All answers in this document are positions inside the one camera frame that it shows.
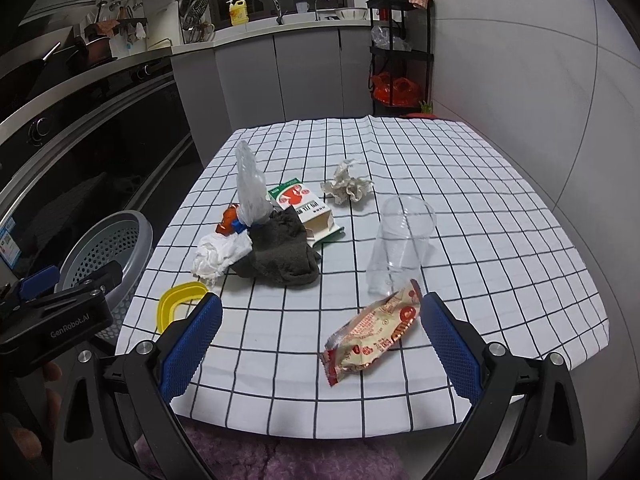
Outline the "person's left hand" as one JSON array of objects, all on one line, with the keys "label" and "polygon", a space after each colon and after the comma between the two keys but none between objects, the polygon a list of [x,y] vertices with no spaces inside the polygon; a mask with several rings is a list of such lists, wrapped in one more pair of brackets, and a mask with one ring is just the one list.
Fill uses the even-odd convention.
[{"label": "person's left hand", "polygon": [[1,381],[1,478],[50,479],[62,398],[49,382],[62,368],[49,362],[23,379]]}]

